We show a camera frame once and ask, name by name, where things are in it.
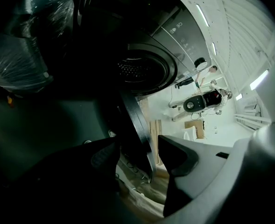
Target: ceiling light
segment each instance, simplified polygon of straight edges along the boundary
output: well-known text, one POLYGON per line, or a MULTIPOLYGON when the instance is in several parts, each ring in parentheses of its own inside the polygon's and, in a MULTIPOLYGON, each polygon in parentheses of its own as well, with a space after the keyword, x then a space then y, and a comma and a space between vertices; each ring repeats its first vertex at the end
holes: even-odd
POLYGON ((216 49, 215 49, 215 44, 213 42, 212 42, 212 46, 213 46, 214 54, 217 55, 216 54, 216 49))
POLYGON ((205 21, 207 27, 208 27, 209 24, 208 24, 208 22, 207 22, 207 19, 206 19, 205 16, 204 16, 204 13, 203 13, 202 9, 200 8, 200 6, 199 6, 198 4, 196 4, 196 6, 197 6, 199 12, 201 13, 201 15, 202 15, 202 17, 203 17, 203 19, 204 19, 204 21, 205 21))
POLYGON ((268 73, 269 71, 265 70, 263 74, 261 74, 254 82, 252 82, 250 84, 251 90, 254 90, 262 82, 262 80, 266 77, 268 73))
POLYGON ((241 98, 242 98, 242 94, 238 95, 238 96, 236 97, 236 100, 239 100, 239 99, 241 99, 241 98))

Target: floor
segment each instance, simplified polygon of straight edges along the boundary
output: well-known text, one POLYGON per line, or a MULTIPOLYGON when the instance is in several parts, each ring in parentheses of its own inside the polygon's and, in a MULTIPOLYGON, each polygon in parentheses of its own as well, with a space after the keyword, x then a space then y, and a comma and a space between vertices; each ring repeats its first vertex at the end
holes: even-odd
POLYGON ((193 82, 180 87, 180 89, 176 89, 172 85, 148 97, 149 118, 150 120, 161 119, 163 135, 172 135, 184 129, 184 122, 188 119, 185 118, 181 121, 173 122, 171 118, 178 115, 179 111, 177 108, 169 108, 169 102, 185 99, 195 92, 197 92, 197 87, 193 82))

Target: white wall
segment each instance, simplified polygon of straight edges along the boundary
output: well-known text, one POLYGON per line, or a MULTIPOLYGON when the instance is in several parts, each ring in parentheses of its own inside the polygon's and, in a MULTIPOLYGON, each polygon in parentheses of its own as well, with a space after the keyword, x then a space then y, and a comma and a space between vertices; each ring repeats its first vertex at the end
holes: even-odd
POLYGON ((208 125, 205 126, 205 139, 203 143, 232 147, 237 140, 249 138, 252 134, 253 132, 243 128, 236 122, 218 125, 217 129, 213 129, 213 125, 208 125))
POLYGON ((250 89, 250 83, 252 83, 257 77, 259 77, 266 69, 269 69, 268 63, 265 63, 255 74, 255 76, 252 76, 247 85, 241 90, 243 98, 240 100, 235 100, 236 103, 236 109, 237 113, 243 114, 244 113, 244 107, 246 105, 251 105, 257 103, 261 108, 261 116, 265 118, 269 118, 268 111, 263 104, 262 100, 260 99, 259 95, 255 90, 250 89))

